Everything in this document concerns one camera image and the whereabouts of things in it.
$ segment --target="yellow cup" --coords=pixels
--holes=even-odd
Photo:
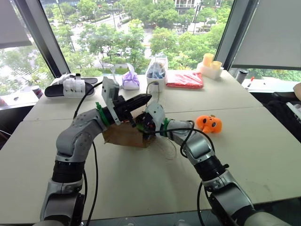
[[[221,68],[222,63],[219,61],[213,61],[211,63],[211,68],[214,70],[219,70]]]
[[[203,65],[206,67],[211,66],[211,62],[213,61],[214,55],[212,53],[205,53],[203,56]]]

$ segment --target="black cable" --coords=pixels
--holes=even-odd
[[[180,147],[180,153],[183,157],[187,158],[187,155],[183,152],[183,148],[187,142],[187,140],[189,139],[189,137],[191,136],[192,132],[193,132],[193,129],[194,129],[194,121],[192,120],[188,120],[188,122],[191,122],[192,123],[192,127],[190,128],[190,131],[189,131],[189,134],[187,135],[187,137],[185,138],[185,140],[183,141],[181,147]]]
[[[94,88],[96,88],[97,86],[99,86],[99,85],[101,85],[103,82],[101,81],[100,83],[98,83],[98,84],[96,84],[96,85],[94,85],[93,87],[91,87],[89,90],[88,90],[88,92],[86,92],[86,94],[83,96],[83,98],[80,100],[80,103],[79,103],[79,105],[77,106],[77,108],[76,108],[76,110],[75,110],[75,112],[74,112],[74,116],[73,116],[73,119],[75,119],[75,117],[77,116],[77,113],[78,113],[78,111],[79,111],[79,108],[80,108],[80,106],[81,106],[81,104],[83,103],[83,101],[86,99],[86,97],[88,96],[88,94],[94,89]]]
[[[96,147],[95,147],[94,142],[92,142],[92,145],[93,145],[93,148],[94,148],[94,155],[95,155],[96,185],[95,185],[94,200],[93,200],[93,204],[92,204],[92,207],[91,207],[91,210],[90,210],[90,214],[89,214],[88,220],[86,222],[86,226],[89,226],[89,224],[90,224],[90,220],[91,220],[92,213],[93,213],[94,206],[95,206],[96,199],[97,199],[97,191],[98,191],[98,164],[97,164]]]
[[[208,140],[209,143],[210,143],[210,146],[211,146],[212,150],[215,152],[215,148],[214,148],[213,142],[212,142],[212,140],[210,139],[210,137],[209,137],[206,133],[204,133],[204,132],[202,132],[202,131],[200,131],[200,130],[198,130],[198,129],[192,129],[192,128],[176,128],[176,129],[165,129],[165,130],[157,130],[157,131],[147,131],[147,132],[145,132],[145,133],[149,133],[149,134],[153,134],[153,133],[167,133],[167,132],[180,131],[180,130],[192,130],[192,131],[195,131],[195,132],[198,132],[198,133],[202,134],[203,136],[205,136],[205,137],[207,138],[207,140]]]
[[[86,200],[87,200],[87,196],[88,196],[88,180],[87,180],[87,175],[86,175],[85,169],[83,172],[83,176],[84,176],[84,181],[85,181],[85,201],[84,201],[84,204],[85,204]]]
[[[205,226],[204,222],[203,222],[203,219],[202,219],[202,215],[201,215],[201,209],[199,207],[199,198],[200,198],[200,195],[201,195],[201,189],[202,189],[202,186],[203,186],[203,183],[201,181],[201,183],[199,184],[199,187],[198,187],[198,197],[197,197],[197,211],[198,211],[198,219],[201,223],[201,226]]]

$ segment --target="orange pumpkin toy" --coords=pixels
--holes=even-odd
[[[204,133],[219,133],[222,131],[222,121],[216,118],[214,115],[199,116],[196,120],[196,123]]]

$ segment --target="red plastic bag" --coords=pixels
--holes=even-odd
[[[194,71],[168,71],[166,85],[169,87],[200,89],[203,88],[203,78],[201,73]]]

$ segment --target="red pen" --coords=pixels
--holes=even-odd
[[[249,88],[251,86],[252,81],[254,80],[254,76],[251,78],[251,82],[249,83],[249,85],[247,86],[247,88]]]

